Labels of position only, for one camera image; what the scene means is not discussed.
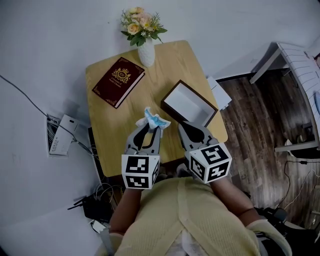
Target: open box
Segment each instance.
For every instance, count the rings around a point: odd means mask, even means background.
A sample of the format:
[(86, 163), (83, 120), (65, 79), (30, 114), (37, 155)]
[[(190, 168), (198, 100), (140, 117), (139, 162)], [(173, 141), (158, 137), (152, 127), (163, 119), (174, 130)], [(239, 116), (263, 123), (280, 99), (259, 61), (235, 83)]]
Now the open box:
[(216, 107), (182, 80), (163, 98), (160, 107), (178, 123), (189, 121), (204, 127), (218, 112)]

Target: white vase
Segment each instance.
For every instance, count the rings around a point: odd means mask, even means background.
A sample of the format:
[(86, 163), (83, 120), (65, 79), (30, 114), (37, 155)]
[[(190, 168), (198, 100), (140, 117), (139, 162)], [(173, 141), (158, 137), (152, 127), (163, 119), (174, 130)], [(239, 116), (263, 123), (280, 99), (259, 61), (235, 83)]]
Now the white vase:
[(153, 65), (155, 62), (156, 53), (151, 37), (147, 38), (143, 45), (138, 46), (138, 55), (142, 65), (145, 67), (151, 67)]

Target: white table frame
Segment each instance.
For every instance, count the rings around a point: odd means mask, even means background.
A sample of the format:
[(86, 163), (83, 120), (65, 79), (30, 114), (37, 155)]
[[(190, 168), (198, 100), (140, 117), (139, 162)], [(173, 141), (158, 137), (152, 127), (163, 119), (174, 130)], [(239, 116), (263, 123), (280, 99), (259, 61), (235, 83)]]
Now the white table frame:
[[(282, 54), (282, 51), (278, 48), (273, 54), (272, 56), (265, 62), (265, 64), (258, 70), (258, 72), (250, 79), (250, 83), (254, 84), (267, 70), (268, 68), (272, 65), (272, 63), (276, 60), (276, 58)], [(290, 65), (290, 63), (288, 63), (289, 69), (292, 71), (292, 67)], [(308, 141), (308, 142), (302, 142), (302, 143), (297, 143), (297, 144), (292, 144), (292, 145), (286, 145), (286, 146), (278, 146), (274, 148), (275, 152), (283, 152), (283, 151), (291, 151), (291, 150), (304, 150), (304, 149), (309, 149), (309, 148), (315, 148), (320, 146), (320, 140), (319, 140), (319, 134), (318, 134), (318, 130), (317, 130), (317, 124), (316, 124), (316, 120), (314, 118), (307, 94), (302, 86), (302, 84), (300, 83), (297, 75), (295, 74), (295, 72), (292, 72), (298, 87), (300, 88), (304, 101), (306, 103), (307, 106), (307, 110), (309, 112), (310, 115), (310, 119), (311, 119), (311, 124), (312, 124), (312, 129), (313, 129), (313, 133), (314, 133), (314, 137), (315, 140), (313, 141)]]

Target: desk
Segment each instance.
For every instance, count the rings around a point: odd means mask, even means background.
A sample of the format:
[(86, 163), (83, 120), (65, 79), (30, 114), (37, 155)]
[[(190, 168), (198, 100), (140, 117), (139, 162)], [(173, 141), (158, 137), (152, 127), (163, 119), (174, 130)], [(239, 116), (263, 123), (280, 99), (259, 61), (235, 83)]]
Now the desk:
[(273, 55), (265, 62), (258, 72), (251, 78), (250, 83), (255, 83), (264, 72), (268, 70), (275, 59), (282, 55), (289, 66), (299, 89), (301, 90), (309, 116), (315, 140), (297, 143), (287, 146), (278, 146), (274, 148), (275, 152), (303, 150), (320, 146), (320, 114), (315, 102), (315, 93), (320, 92), (320, 69), (312, 56), (307, 56), (304, 49), (300, 46), (277, 43), (278, 48)]
[[(113, 56), (86, 68), (87, 100), (95, 145), (104, 175), (121, 174), (121, 155), (128, 135), (137, 127), (136, 121), (144, 117), (145, 107), (153, 114), (171, 121), (160, 141), (160, 161), (167, 163), (184, 157), (184, 149), (178, 134), (178, 123), (160, 108), (160, 101), (181, 79), (218, 108), (204, 72), (187, 41), (175, 41), (155, 45), (154, 65), (146, 68), (145, 76), (115, 109), (92, 92), (92, 89), (109, 68), (120, 58), (142, 66), (138, 51), (132, 50)], [(228, 134), (218, 112), (207, 128), (220, 143)]]

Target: book cover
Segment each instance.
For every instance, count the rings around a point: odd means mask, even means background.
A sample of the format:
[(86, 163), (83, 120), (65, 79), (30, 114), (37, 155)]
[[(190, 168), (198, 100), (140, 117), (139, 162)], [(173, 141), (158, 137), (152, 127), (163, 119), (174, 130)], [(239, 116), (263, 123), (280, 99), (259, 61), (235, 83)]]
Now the book cover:
[(144, 71), (143, 68), (121, 57), (105, 73), (92, 91), (114, 108), (118, 108), (145, 75)]

